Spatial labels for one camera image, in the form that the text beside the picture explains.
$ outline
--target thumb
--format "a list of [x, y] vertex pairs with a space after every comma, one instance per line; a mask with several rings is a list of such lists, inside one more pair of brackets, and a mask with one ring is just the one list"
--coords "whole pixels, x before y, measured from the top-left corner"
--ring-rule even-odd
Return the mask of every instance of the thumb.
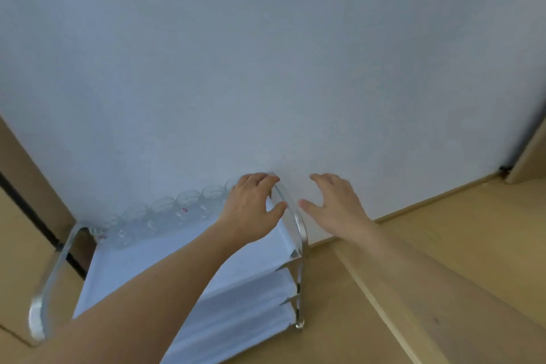
[[284, 211], [288, 207], [288, 204], [286, 202], [280, 202], [275, 205], [273, 209], [271, 209], [268, 213], [269, 221], [271, 222], [271, 226], [274, 228], [278, 221], [281, 220], [281, 217], [284, 214]]
[[318, 207], [316, 204], [311, 203], [309, 200], [305, 200], [302, 198], [298, 205], [301, 207], [301, 209], [307, 213], [309, 216], [311, 216], [316, 222], [318, 221], [318, 216], [320, 216], [320, 210], [321, 207]]

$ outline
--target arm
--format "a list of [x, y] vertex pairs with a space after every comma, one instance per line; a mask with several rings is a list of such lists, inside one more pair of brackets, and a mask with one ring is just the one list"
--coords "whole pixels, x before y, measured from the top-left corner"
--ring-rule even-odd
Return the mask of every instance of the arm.
[[459, 363], [544, 363], [546, 330], [368, 218], [351, 184], [312, 174], [323, 207], [300, 207], [326, 231], [358, 245], [446, 358]]
[[282, 217], [285, 202], [265, 209], [278, 180], [242, 176], [215, 224], [70, 322], [25, 363], [159, 363], [220, 266]]

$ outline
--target forearm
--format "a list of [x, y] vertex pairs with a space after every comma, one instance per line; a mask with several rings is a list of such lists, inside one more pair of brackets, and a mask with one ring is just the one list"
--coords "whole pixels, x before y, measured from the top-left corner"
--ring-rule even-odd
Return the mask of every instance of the forearm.
[[544, 362], [546, 331], [372, 222], [352, 241], [453, 363]]
[[201, 293], [241, 245], [214, 224], [65, 326], [28, 363], [154, 363]]

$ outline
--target baseboard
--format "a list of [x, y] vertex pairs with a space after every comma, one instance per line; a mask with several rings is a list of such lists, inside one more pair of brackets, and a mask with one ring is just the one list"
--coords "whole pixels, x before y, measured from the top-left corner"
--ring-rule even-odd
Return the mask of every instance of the baseboard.
[[[441, 194], [439, 194], [437, 196], [427, 198], [426, 200], [423, 200], [421, 202], [412, 204], [411, 206], [408, 206], [408, 207], [405, 207], [403, 209], [397, 210], [395, 212], [389, 213], [389, 214], [387, 214], [385, 216], [381, 216], [380, 218], [376, 219], [375, 222], [379, 223], [379, 224], [388, 222], [389, 220], [393, 220], [394, 218], [397, 218], [398, 216], [402, 216], [402, 215], [404, 215], [406, 213], [413, 212], [413, 210], [417, 210], [417, 209], [420, 209], [422, 207], [428, 206], [429, 204], [437, 202], [438, 200], [441, 200], [441, 199], [446, 198], [448, 196], [454, 195], [454, 194], [459, 193], [459, 192], [461, 192], [463, 190], [473, 188], [473, 187], [478, 186], [478, 185], [480, 185], [482, 183], [486, 183], [489, 180], [492, 180], [492, 179], [494, 179], [496, 177], [499, 177], [499, 176], [500, 176], [500, 172], [496, 171], [495, 173], [488, 174], [485, 177], [481, 177], [481, 178], [479, 178], [477, 180], [471, 181], [470, 183], [466, 183], [466, 184], [463, 184], [462, 186], [459, 186], [459, 187], [456, 187], [454, 189], [448, 190], [445, 193], [441, 193]], [[334, 241], [336, 239], [337, 239], [336, 236], [332, 236], [332, 237], [323, 239], [321, 241], [318, 241], [318, 242], [315, 242], [315, 243], [309, 245], [309, 248], [314, 249], [317, 246], [320, 246], [320, 245], [325, 244], [325, 243], [332, 242], [332, 241]]]

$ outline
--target hand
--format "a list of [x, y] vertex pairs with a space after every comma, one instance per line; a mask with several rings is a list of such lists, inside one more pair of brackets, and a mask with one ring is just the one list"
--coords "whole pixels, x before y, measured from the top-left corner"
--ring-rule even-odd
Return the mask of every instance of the hand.
[[351, 183], [335, 174], [311, 174], [322, 192], [323, 206], [300, 200], [299, 206], [326, 232], [349, 241], [355, 241], [364, 225], [372, 220], [360, 204]]
[[218, 223], [232, 233], [241, 247], [263, 238], [281, 220], [288, 207], [286, 202], [278, 203], [269, 212], [265, 209], [265, 200], [279, 180], [266, 173], [245, 174], [229, 192]]

